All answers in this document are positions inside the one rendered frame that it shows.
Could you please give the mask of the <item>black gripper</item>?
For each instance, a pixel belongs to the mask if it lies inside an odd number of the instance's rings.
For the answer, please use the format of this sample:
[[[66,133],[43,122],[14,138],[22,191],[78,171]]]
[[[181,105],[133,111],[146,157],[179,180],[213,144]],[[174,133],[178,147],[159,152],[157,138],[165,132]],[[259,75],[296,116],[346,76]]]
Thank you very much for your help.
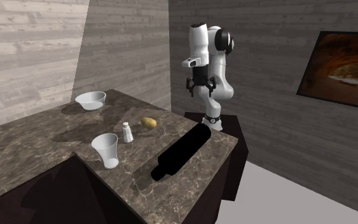
[[[191,94],[191,97],[194,96],[193,89],[195,86],[207,86],[209,89],[209,97],[212,96],[213,91],[216,89],[216,81],[214,77],[209,78],[208,75],[208,65],[200,66],[200,67],[193,67],[192,68],[192,75],[193,78],[190,77],[186,78],[186,89]]]

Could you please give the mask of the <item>yellow potato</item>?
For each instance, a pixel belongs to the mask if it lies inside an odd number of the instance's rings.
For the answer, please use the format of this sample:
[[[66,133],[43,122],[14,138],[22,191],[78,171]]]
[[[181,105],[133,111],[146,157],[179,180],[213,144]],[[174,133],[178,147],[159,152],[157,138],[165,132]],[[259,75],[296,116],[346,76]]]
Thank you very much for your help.
[[[143,127],[148,128],[148,129],[153,129],[157,126],[156,120],[154,120],[153,118],[149,118],[149,117],[141,118],[141,124]]]

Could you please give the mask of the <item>black bottle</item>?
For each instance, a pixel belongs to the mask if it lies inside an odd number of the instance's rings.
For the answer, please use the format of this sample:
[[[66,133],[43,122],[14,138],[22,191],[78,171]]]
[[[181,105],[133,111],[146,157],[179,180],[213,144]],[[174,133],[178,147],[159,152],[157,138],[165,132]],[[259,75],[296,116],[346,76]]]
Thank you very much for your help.
[[[210,137],[211,130],[207,125],[196,124],[158,157],[158,165],[151,171],[151,177],[159,181],[167,174],[175,175]]]

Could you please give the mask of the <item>white salt shaker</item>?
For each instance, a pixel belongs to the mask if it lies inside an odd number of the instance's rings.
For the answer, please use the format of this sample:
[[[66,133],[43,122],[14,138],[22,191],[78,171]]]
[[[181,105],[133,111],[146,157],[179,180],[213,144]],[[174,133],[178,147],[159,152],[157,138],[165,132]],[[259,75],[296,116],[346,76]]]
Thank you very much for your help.
[[[123,122],[123,140],[125,143],[131,143],[134,140],[132,130],[128,122]]]

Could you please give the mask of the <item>white bowl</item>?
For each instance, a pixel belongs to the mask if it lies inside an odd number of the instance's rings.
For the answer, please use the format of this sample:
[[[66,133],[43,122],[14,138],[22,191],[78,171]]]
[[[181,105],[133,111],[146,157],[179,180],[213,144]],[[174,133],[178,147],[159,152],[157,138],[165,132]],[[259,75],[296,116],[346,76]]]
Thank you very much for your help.
[[[99,91],[87,92],[77,96],[74,100],[85,110],[96,110],[104,106],[106,93]]]

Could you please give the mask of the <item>white cup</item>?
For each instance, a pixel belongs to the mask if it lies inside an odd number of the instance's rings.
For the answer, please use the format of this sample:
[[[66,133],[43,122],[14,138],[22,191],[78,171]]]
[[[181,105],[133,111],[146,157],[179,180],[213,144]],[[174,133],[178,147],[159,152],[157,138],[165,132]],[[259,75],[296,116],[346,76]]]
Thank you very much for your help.
[[[117,144],[118,136],[113,133],[101,134],[91,142],[92,148],[100,155],[106,169],[114,169],[119,164]]]

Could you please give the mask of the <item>framed cave wall picture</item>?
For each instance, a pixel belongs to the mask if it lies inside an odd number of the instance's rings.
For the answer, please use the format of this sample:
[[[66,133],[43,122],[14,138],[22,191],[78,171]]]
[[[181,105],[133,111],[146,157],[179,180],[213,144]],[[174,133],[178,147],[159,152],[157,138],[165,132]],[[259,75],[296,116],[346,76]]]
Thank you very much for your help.
[[[358,108],[358,32],[321,31],[296,94]]]

